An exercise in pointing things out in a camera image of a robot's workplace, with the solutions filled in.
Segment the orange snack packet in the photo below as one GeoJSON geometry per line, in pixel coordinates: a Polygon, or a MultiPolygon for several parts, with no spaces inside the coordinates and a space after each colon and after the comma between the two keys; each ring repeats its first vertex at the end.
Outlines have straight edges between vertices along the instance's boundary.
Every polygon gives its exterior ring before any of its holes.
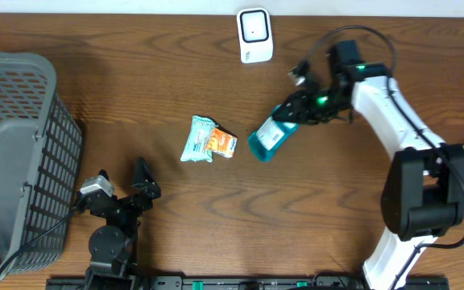
{"type": "Polygon", "coordinates": [[[232,158],[238,139],[223,130],[214,127],[205,148],[225,158],[232,158]]]}

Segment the blue mouthwash bottle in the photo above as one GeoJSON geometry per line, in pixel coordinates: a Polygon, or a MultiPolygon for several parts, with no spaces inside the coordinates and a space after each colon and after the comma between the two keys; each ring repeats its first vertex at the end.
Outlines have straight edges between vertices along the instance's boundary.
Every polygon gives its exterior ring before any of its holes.
{"type": "Polygon", "coordinates": [[[254,156],[261,162],[269,162],[281,145],[298,129],[293,122],[279,122],[268,117],[262,126],[248,138],[249,147],[254,156]]]}

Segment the green wet wipes pack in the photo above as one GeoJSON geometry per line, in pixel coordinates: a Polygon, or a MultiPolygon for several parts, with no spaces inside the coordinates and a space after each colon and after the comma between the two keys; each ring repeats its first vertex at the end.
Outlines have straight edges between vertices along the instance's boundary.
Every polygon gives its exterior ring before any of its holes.
{"type": "Polygon", "coordinates": [[[213,161],[212,151],[206,148],[216,124],[210,118],[194,115],[187,142],[180,157],[182,162],[213,161]]]}

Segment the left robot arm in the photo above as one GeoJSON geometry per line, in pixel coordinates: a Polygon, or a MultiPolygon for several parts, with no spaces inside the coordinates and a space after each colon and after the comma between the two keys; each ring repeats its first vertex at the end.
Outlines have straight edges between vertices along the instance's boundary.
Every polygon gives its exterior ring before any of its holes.
{"type": "Polygon", "coordinates": [[[76,211],[106,220],[89,239],[91,260],[83,289],[149,289],[150,281],[137,271],[139,219],[161,197],[161,189],[143,157],[135,163],[135,194],[119,198],[105,170],[85,180],[77,193],[76,211]]]}

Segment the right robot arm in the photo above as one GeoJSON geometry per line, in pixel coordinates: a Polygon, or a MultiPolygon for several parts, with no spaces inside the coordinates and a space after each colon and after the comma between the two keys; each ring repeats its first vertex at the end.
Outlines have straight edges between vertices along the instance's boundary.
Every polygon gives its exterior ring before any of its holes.
{"type": "Polygon", "coordinates": [[[430,130],[400,92],[393,71],[364,61],[353,40],[336,43],[328,62],[327,89],[319,86],[309,59],[294,67],[289,76],[299,89],[271,116],[314,125],[352,110],[367,120],[391,165],[380,199],[385,229],[362,265],[364,284],[402,288],[424,250],[464,245],[464,148],[430,130]]]}

